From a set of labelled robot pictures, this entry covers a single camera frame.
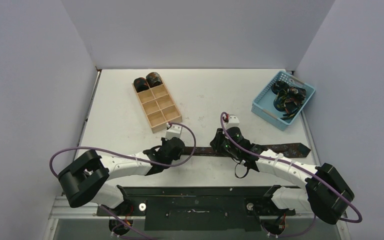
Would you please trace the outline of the wooden compartment tray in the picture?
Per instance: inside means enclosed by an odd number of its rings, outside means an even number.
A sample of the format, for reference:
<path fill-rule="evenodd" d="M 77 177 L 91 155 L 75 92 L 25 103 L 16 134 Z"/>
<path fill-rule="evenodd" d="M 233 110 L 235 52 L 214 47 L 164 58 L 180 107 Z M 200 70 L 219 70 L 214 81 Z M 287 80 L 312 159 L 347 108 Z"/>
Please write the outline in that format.
<path fill-rule="evenodd" d="M 183 116 L 164 83 L 147 90 L 133 91 L 153 134 L 166 129 L 167 123 L 181 123 Z"/>

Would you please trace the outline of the blue plastic basket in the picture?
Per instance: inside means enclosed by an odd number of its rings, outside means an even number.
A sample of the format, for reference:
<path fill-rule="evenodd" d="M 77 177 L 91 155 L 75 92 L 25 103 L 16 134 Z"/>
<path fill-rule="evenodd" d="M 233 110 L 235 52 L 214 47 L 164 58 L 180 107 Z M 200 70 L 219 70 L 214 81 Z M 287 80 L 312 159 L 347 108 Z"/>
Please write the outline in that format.
<path fill-rule="evenodd" d="M 288 119 L 288 120 L 281 119 L 281 117 L 285 112 L 276 110 L 273 105 L 276 95 L 272 92 L 271 87 L 276 81 L 283 81 L 292 87 L 299 87 L 306 90 L 306 98 L 303 103 L 303 106 L 300 108 L 300 110 L 295 115 L 295 117 L 291 119 Z M 281 70 L 270 80 L 270 82 L 264 87 L 264 89 L 254 98 L 254 100 L 252 101 L 251 112 L 259 116 L 263 120 L 267 121 L 268 123 L 272 124 L 279 130 L 284 131 L 298 117 L 298 115 L 303 110 L 304 106 L 307 104 L 307 102 L 310 100 L 310 98 L 314 95 L 315 92 L 316 92 L 316 89 L 313 86 L 307 83 L 304 83 L 300 81 L 298 78 L 296 78 L 295 76 Z"/>

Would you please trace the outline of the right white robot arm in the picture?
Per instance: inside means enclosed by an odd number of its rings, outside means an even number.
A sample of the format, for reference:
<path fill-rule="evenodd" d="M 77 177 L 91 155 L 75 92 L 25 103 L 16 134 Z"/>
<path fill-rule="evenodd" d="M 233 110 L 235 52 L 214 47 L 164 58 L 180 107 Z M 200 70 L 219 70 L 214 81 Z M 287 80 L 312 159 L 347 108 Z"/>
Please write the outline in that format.
<path fill-rule="evenodd" d="M 274 186 L 263 199 L 270 215 L 280 210 L 311 211 L 325 223 L 334 225 L 351 207 L 353 191 L 334 166 L 306 164 L 289 159 L 266 145 L 251 143 L 238 127 L 226 132 L 218 128 L 211 148 L 218 154 L 238 160 L 247 169 L 274 175 L 293 187 Z"/>

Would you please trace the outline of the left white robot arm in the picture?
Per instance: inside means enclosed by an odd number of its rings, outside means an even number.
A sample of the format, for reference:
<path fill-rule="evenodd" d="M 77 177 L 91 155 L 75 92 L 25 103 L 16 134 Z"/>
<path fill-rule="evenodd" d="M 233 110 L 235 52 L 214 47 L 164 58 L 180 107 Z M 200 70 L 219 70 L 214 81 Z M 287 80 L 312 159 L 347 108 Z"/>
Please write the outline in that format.
<path fill-rule="evenodd" d="M 116 215 L 129 210 L 129 201 L 120 186 L 108 184 L 109 180 L 128 176 L 150 176 L 168 169 L 179 160 L 185 144 L 178 138 L 162 138 L 161 145 L 126 157 L 99 155 L 91 149 L 64 168 L 57 179 L 70 207 L 78 208 L 87 203 L 109 207 Z"/>

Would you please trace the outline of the colourful ties pile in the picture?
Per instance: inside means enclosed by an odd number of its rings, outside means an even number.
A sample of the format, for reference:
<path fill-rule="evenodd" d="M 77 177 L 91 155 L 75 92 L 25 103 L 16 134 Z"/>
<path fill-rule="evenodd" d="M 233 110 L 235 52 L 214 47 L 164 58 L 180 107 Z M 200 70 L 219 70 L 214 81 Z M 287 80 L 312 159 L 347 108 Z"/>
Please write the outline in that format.
<path fill-rule="evenodd" d="M 295 117 L 304 105 L 307 91 L 304 88 L 290 86 L 286 82 L 278 80 L 271 91 L 276 95 L 273 106 L 279 112 L 284 112 L 281 119 L 286 121 Z"/>

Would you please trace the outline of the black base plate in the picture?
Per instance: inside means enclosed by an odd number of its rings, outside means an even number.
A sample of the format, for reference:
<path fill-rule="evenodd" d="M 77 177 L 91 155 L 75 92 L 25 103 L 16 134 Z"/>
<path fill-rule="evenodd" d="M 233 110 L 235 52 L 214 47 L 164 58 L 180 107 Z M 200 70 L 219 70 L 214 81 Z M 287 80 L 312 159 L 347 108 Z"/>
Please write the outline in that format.
<path fill-rule="evenodd" d="M 124 202 L 112 210 L 123 219 L 144 218 L 146 231 L 260 230 L 258 218 L 281 222 L 295 210 L 280 209 L 270 186 L 124 187 Z"/>

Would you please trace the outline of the aluminium frame rail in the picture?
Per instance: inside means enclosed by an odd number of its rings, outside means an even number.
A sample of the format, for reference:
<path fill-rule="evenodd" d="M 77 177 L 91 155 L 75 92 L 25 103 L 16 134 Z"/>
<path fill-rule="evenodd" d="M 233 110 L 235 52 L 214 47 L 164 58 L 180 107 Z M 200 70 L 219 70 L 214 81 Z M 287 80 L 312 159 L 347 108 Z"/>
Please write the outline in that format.
<path fill-rule="evenodd" d="M 314 214 L 309 211 L 297 211 L 294 215 L 297 218 L 313 218 Z M 109 213 L 103 211 L 96 203 L 86 203 L 84 206 L 71 208 L 65 196 L 57 196 L 53 202 L 49 214 L 49 220 L 69 219 L 69 220 L 92 220 L 92 219 L 115 219 Z M 145 220 L 145 214 L 127 216 L 127 220 Z"/>

